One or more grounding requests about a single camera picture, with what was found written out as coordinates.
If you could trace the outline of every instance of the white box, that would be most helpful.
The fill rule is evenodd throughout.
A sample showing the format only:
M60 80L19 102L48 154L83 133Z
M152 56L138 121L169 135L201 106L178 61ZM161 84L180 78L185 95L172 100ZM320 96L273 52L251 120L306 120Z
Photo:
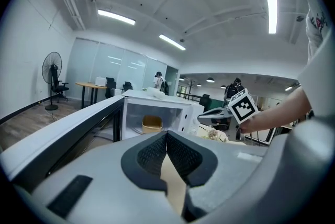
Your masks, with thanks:
M97 77L95 79L95 85L97 85L97 86L106 86L106 78Z
M113 91L113 96L119 96L122 94L121 89L112 89L112 91Z
M231 97L228 108L238 124L258 113L257 105L246 88Z

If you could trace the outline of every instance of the black mesh pad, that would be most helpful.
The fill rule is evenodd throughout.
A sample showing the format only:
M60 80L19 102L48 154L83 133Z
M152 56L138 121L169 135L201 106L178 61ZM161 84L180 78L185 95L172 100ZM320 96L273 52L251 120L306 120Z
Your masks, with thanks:
M213 175L218 159L210 150L168 131L167 154L189 187L204 185Z
M160 179L166 152L189 187L204 185L218 164L210 150L168 131L127 150L121 158L122 170L138 187L166 192L166 182Z
M161 138L140 150L137 155L137 162L148 173L160 177L165 156L166 136L161 136Z

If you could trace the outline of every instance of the ceiling light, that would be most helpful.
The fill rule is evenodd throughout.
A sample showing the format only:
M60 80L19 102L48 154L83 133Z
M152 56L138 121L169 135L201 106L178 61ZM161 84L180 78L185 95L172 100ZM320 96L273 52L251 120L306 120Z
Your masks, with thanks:
M269 8L269 33L275 34L277 31L278 6L277 0L267 0Z
M134 64L134 65L137 65L137 66L141 66L141 67L145 67L145 65L137 64L137 63L134 63L134 62L132 62L131 64Z
M181 46L180 44L176 43L175 41L172 41L170 38L168 38L167 36L160 34L159 38L163 39L164 41L172 44L173 46L178 47L180 50L186 50L185 47Z
M128 23L128 24L131 24L131 25L135 25L135 23L136 23L136 21L133 20L133 19L130 19L130 18L127 18L127 17L124 17L124 16L120 16L120 15L117 15L117 14L114 14L114 13L111 13L111 12L103 11L103 10L100 10L100 9L98 10L98 13L101 16L111 17L111 18L121 20L121 21L123 21L125 23Z
M120 61L122 61L122 59L117 59L117 58L113 58L113 57L110 57L110 56L108 56L110 59L116 59L116 60L120 60Z

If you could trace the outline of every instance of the black chair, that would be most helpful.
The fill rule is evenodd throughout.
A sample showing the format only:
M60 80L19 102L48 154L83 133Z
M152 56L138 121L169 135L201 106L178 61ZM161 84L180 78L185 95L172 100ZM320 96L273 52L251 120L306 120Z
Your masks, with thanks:
M209 95L204 94L200 98L199 104L205 107L204 112L208 111L211 105L211 99L209 98Z
M111 97L113 97L114 95L111 93L110 90L116 88L116 82L114 81L114 78L108 78L108 77L106 77L106 80L107 80L107 84L106 84L107 88L106 88L106 94L105 94L105 97L106 97L106 98L111 98Z
M127 91L127 90L132 90L132 85L130 82L125 82L125 84L123 85L124 87L124 91Z
M57 103L59 103L59 98L60 97L64 98L66 101L68 101L68 99L63 94L63 92L69 90L69 88L65 86L68 83L62 83L63 85L59 85L59 83L62 82L62 81L58 81L57 70L58 70L58 67L56 65L51 65L50 71L51 71L52 80L53 80L53 85L52 85L51 89L54 93L56 93L58 95Z

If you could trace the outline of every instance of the wooden desk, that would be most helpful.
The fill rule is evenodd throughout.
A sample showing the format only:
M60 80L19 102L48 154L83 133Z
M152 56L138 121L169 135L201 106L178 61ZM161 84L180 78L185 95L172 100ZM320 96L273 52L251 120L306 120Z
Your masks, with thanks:
M99 89L106 89L107 88L106 86L98 86L98 85L95 85L93 83L76 82L75 84L76 85L80 85L80 86L83 87L83 91L82 91L82 109L84 108L85 88L86 87L92 88L92 91L91 91L91 105L93 104L93 92L94 92L94 89L95 89L94 103L96 103L96 98L98 96L98 90Z

